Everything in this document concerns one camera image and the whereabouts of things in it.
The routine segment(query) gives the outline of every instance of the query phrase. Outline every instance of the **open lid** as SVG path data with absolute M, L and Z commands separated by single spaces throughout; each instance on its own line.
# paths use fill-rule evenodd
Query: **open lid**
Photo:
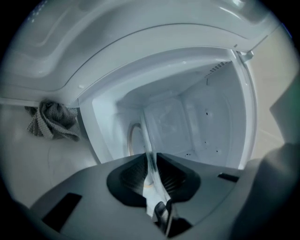
M 36 105 L 49 98 L 70 105 L 94 83 L 74 82 L 74 73 L 118 42 L 119 50 L 109 60 L 118 63 L 112 63 L 111 71 L 188 46 L 246 53 L 278 25 L 274 15 L 256 0 L 43 0 L 7 50 L 0 71 L 0 99 Z M 128 37 L 130 43 L 120 44 Z

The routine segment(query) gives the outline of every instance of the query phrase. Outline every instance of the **textured cloth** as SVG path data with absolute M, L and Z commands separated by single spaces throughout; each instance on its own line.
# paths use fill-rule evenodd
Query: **textured cloth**
M 79 125 L 76 120 L 77 109 L 51 102 L 42 101 L 39 107 L 25 107 L 32 116 L 27 130 L 35 136 L 47 139 L 67 138 L 79 141 Z

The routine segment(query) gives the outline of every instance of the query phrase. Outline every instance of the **air vent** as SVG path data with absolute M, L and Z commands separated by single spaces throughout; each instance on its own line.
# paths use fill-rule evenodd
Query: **air vent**
M 218 71 L 221 67 L 225 66 L 225 64 L 228 62 L 220 62 L 216 66 L 214 66 L 211 70 L 209 70 L 209 73 L 204 77 L 208 77 L 209 75 L 213 74 L 215 71 Z

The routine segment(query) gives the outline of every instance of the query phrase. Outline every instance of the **floor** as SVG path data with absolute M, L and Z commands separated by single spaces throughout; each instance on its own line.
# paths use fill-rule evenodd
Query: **floor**
M 21 106 L 0 105 L 0 169 L 12 198 L 30 207 L 77 171 L 100 164 L 79 114 L 81 140 L 47 140 L 27 132 L 30 115 Z

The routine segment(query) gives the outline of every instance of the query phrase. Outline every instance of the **towel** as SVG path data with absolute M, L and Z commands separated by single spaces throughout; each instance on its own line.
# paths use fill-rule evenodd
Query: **towel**
M 79 141 L 79 124 L 77 109 L 66 108 L 64 105 L 44 100 L 39 107 L 25 107 L 32 116 L 27 130 L 35 136 L 47 139 L 67 138 Z

